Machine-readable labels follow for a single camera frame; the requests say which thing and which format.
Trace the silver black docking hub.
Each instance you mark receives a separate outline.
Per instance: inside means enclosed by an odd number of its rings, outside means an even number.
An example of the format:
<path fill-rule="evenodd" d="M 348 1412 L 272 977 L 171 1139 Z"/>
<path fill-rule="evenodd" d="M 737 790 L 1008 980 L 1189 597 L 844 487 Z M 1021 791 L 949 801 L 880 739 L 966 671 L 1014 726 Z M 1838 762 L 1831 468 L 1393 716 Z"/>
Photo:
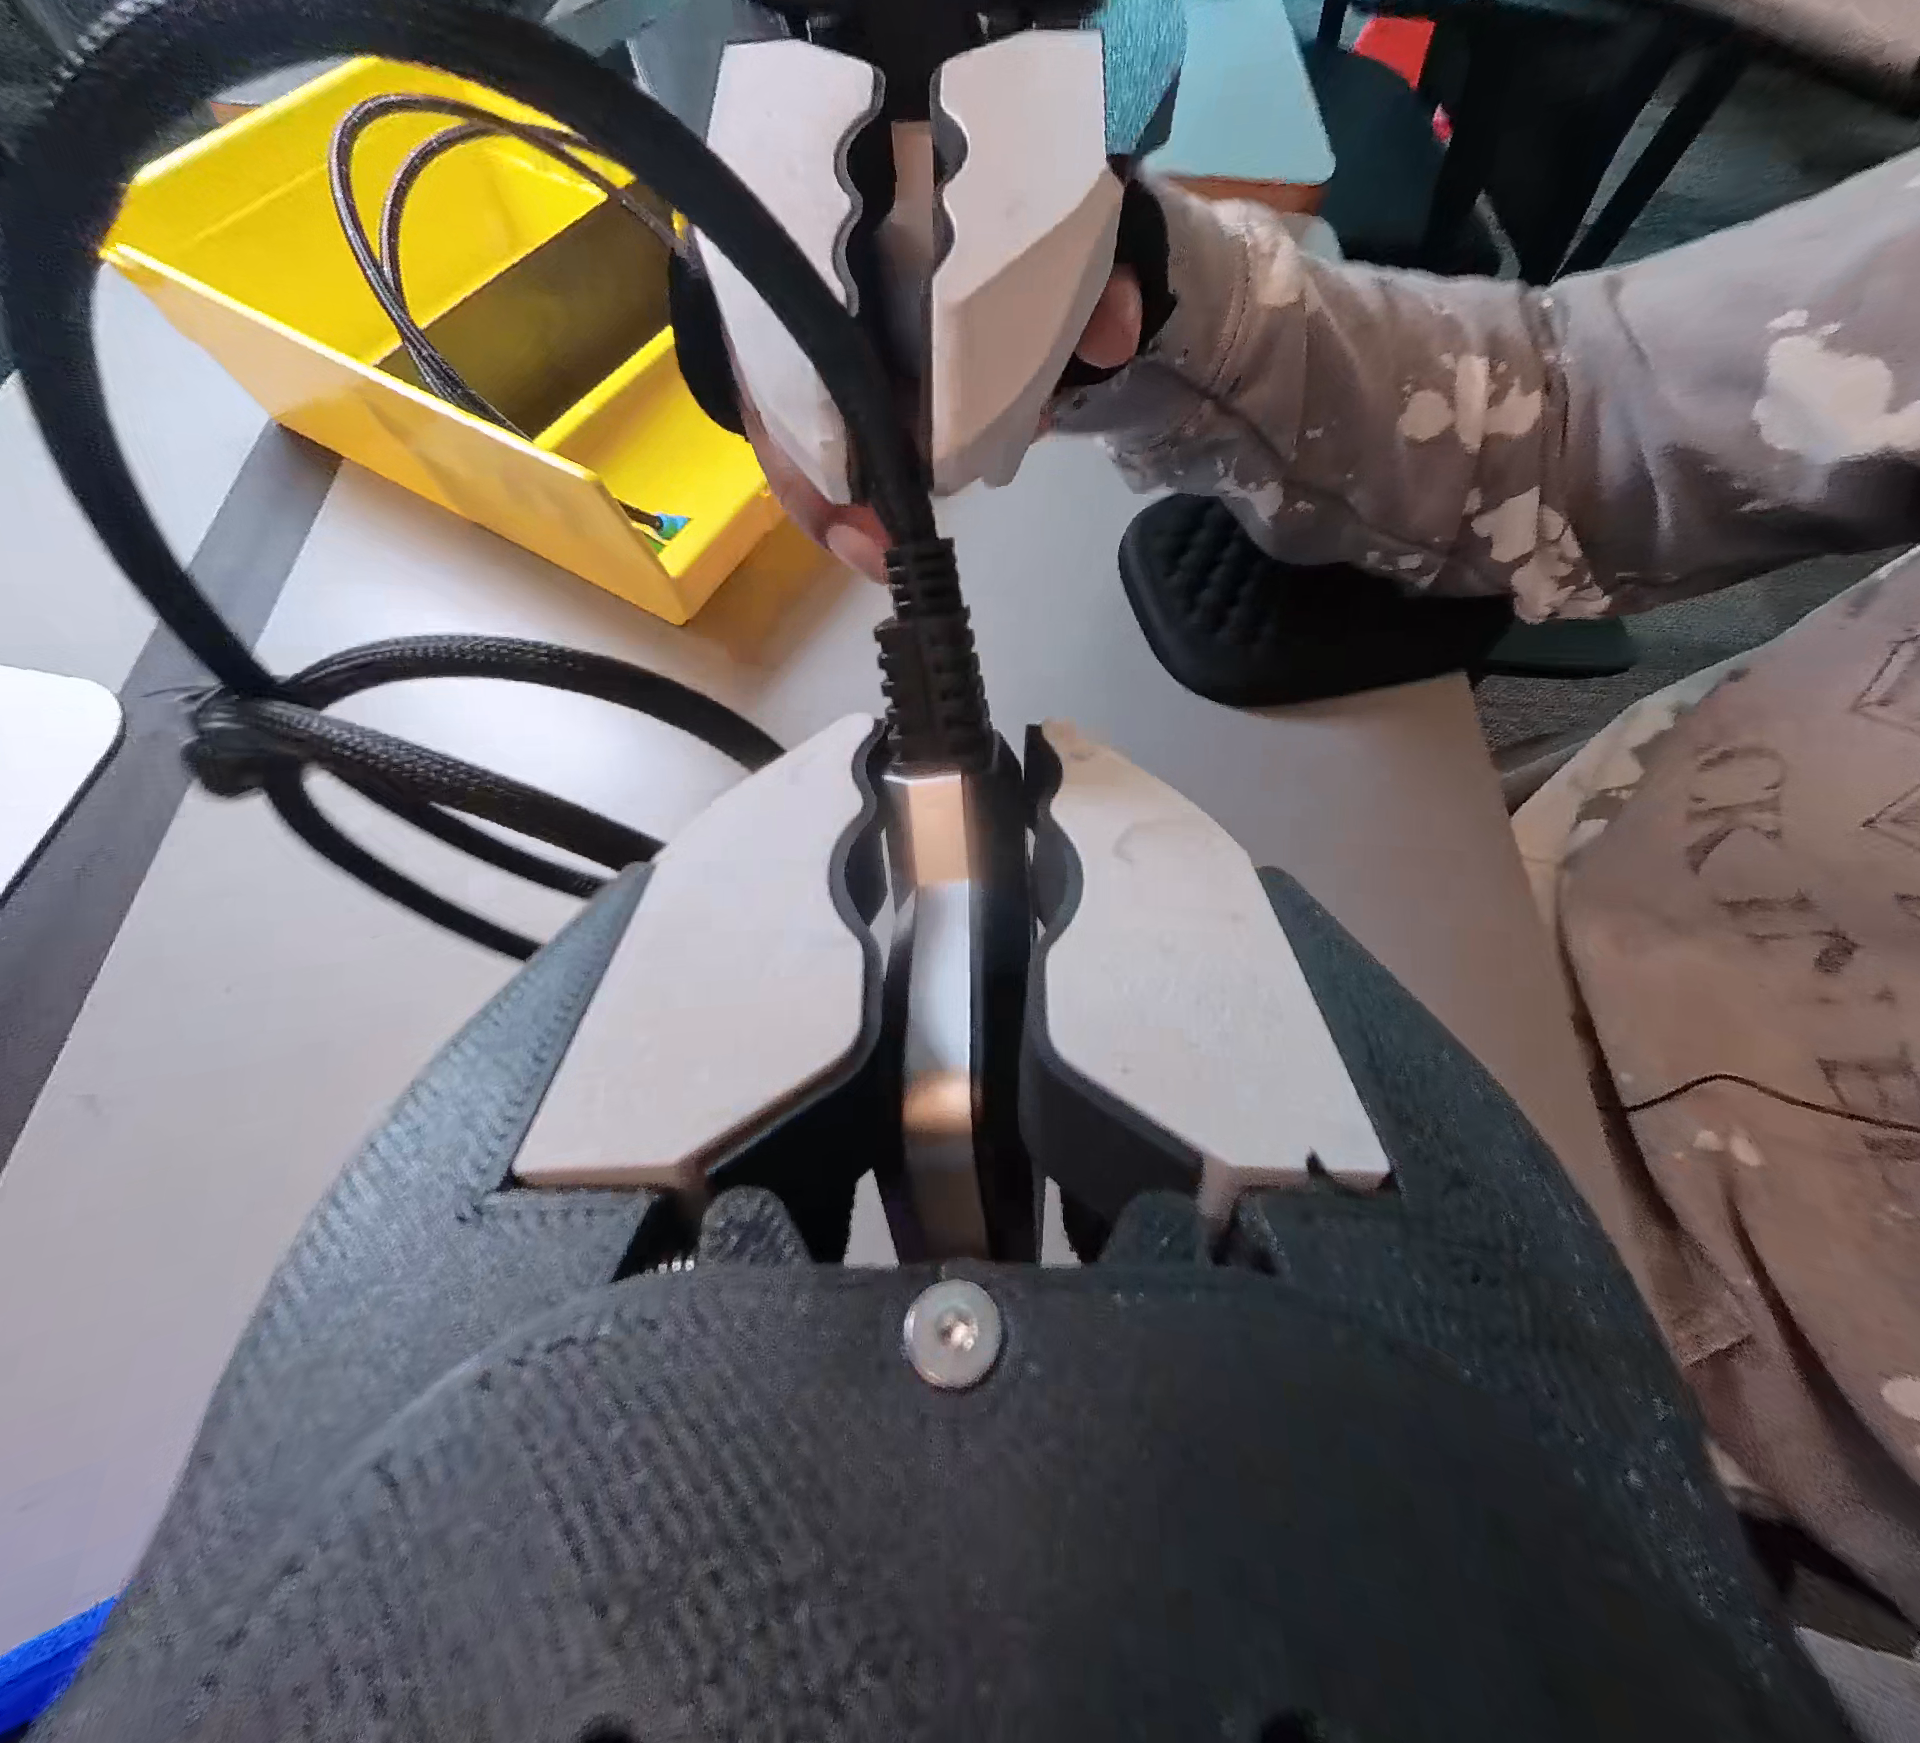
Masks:
<path fill-rule="evenodd" d="M 900 1153 L 884 1177 L 905 1260 L 1036 1262 L 1042 1183 L 1020 1133 L 1033 921 L 1020 766 L 884 779 L 894 898 L 884 1020 Z"/>

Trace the yellow plastic bin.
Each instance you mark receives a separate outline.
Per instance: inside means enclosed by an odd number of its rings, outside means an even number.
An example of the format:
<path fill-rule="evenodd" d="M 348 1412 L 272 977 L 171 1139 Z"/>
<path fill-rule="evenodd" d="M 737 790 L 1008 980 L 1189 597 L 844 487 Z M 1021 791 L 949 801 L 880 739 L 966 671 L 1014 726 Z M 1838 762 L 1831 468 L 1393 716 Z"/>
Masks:
<path fill-rule="evenodd" d="M 283 428 L 648 615 L 688 622 L 783 522 L 752 451 L 696 407 L 669 324 L 539 437 L 421 390 L 326 179 L 339 121 L 389 95 L 542 122 L 455 77 L 353 58 L 137 173 L 107 262 Z M 517 218 L 617 204 L 522 143 L 462 143 L 407 193 L 399 253 L 420 193 Z"/>

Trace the person's right forearm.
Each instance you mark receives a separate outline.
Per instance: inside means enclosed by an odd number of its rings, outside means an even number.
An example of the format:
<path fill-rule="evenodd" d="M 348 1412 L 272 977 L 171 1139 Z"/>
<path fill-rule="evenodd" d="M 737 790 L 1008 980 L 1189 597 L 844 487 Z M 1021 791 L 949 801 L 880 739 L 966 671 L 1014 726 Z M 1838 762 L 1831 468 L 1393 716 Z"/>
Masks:
<path fill-rule="evenodd" d="M 1142 196 L 1142 343 L 1061 425 L 1140 493 L 1220 498 L 1271 556 L 1544 622 L 1915 542 L 1914 151 L 1544 288 Z"/>

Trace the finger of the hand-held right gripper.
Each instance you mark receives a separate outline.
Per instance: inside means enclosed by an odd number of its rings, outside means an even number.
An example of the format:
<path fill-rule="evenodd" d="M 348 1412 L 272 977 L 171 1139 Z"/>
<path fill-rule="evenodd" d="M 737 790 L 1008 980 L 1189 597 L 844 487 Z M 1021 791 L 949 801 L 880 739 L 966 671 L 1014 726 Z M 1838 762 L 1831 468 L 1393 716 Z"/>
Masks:
<path fill-rule="evenodd" d="M 885 79 L 868 58 L 802 41 L 728 45 L 709 149 L 798 246 L 866 331 L 884 316 L 876 247 L 889 210 Z M 696 236 L 741 399 L 770 443 L 833 505 L 854 505 L 855 448 L 793 334 L 706 233 Z"/>
<path fill-rule="evenodd" d="M 927 462 L 940 498 L 1003 487 L 1115 268 L 1123 185 L 1096 30 L 1020 30 L 934 75 Z"/>

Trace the white folding stand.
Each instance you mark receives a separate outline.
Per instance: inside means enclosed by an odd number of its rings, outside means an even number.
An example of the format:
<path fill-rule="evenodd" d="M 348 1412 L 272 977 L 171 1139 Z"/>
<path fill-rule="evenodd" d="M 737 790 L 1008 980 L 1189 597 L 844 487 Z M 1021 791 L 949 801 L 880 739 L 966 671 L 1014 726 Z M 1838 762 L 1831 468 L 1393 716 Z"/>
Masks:
<path fill-rule="evenodd" d="M 122 706 L 100 683 L 2 669 L 2 895 L 59 831 L 122 735 Z"/>

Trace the person's right hand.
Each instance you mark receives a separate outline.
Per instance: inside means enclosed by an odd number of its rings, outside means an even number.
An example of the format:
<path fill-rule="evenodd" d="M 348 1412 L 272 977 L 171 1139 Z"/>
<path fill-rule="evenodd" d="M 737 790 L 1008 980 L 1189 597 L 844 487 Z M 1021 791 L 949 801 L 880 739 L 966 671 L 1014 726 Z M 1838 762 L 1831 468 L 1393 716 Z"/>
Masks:
<path fill-rule="evenodd" d="M 1163 194 L 1147 179 L 1135 177 L 1120 198 L 1115 268 L 1066 370 L 1026 436 L 1030 445 L 1050 433 L 1071 399 L 1132 363 L 1144 342 L 1164 325 L 1176 304 L 1167 268 Z M 742 433 L 786 519 L 854 574 L 885 584 L 885 554 L 894 539 L 881 517 L 868 505 L 823 497 L 800 465 L 765 429 L 745 382 L 735 382 L 735 395 Z"/>

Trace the black bin divider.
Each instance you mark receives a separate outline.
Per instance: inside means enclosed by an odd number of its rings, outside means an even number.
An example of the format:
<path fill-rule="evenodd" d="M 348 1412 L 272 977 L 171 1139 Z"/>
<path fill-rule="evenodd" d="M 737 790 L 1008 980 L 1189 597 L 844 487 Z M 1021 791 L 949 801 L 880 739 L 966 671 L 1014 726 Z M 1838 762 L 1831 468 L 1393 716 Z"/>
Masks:
<path fill-rule="evenodd" d="M 485 214 L 416 194 L 402 241 L 414 320 L 484 401 L 480 418 L 539 437 L 669 321 L 669 252 L 624 208 Z"/>

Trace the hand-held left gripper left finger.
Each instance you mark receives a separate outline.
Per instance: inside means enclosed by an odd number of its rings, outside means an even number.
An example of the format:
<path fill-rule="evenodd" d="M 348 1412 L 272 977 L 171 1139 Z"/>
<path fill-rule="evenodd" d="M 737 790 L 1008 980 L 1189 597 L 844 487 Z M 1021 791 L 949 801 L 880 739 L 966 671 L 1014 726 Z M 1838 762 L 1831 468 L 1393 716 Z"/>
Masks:
<path fill-rule="evenodd" d="M 691 1217 L 756 1187 L 815 1260 L 844 1260 L 872 1165 L 880 735 L 874 717 L 842 717 L 667 842 L 512 1160 L 516 1184 L 638 1188 Z"/>

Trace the blue plastic bin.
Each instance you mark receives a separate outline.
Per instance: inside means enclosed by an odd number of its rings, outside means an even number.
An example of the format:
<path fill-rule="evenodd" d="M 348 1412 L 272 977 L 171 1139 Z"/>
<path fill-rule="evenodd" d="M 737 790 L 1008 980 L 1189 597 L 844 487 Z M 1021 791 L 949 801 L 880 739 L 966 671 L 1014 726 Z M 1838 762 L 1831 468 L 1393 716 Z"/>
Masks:
<path fill-rule="evenodd" d="M 117 1596 L 109 1594 L 6 1651 L 2 1655 L 4 1699 L 24 1697 L 29 1681 L 69 1679 L 102 1633 L 114 1604 Z"/>

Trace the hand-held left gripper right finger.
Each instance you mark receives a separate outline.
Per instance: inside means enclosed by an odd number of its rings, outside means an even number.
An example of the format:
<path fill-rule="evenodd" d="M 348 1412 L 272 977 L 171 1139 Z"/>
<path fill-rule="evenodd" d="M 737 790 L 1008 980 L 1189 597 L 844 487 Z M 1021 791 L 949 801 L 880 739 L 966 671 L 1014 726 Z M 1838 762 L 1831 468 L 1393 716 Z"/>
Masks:
<path fill-rule="evenodd" d="M 1371 1193 L 1380 1133 L 1248 852 L 1072 724 L 1026 730 L 1037 926 L 1020 1133 L 1072 1215 L 1142 1195 L 1211 1235 L 1248 1195 L 1316 1179 Z"/>

